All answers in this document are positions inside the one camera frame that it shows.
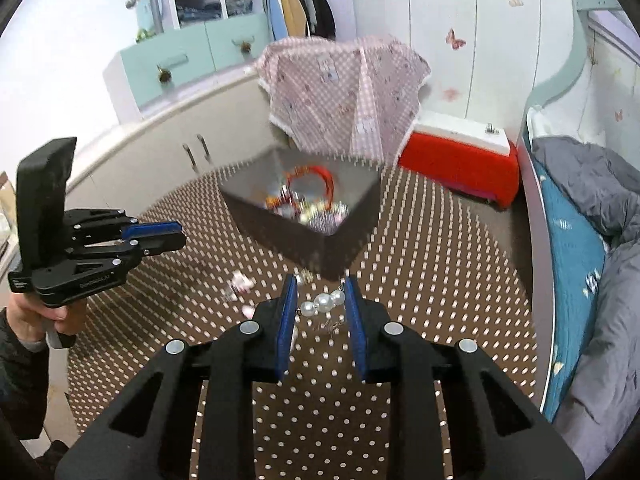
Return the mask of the person's left hand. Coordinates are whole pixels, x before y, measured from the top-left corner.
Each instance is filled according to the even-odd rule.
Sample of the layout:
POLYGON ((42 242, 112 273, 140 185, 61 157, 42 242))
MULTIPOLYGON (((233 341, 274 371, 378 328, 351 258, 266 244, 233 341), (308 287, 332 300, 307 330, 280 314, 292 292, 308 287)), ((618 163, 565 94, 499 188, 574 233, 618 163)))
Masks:
POLYGON ((6 319, 21 341, 38 342, 48 326, 65 336, 79 334, 86 325, 87 300, 81 299, 56 309, 48 308, 35 294, 12 292, 6 305, 6 319))

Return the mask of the dark sleeve forearm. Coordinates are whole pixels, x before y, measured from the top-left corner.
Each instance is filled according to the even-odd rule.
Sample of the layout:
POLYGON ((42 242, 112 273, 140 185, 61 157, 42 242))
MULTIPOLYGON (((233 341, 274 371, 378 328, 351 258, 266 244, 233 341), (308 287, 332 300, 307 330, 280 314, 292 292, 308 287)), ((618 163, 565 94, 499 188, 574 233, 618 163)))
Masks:
POLYGON ((1 477, 52 479, 68 450, 54 441, 43 455, 32 457, 23 445, 41 434, 47 413, 49 347, 47 341, 24 341, 1 315, 1 477))

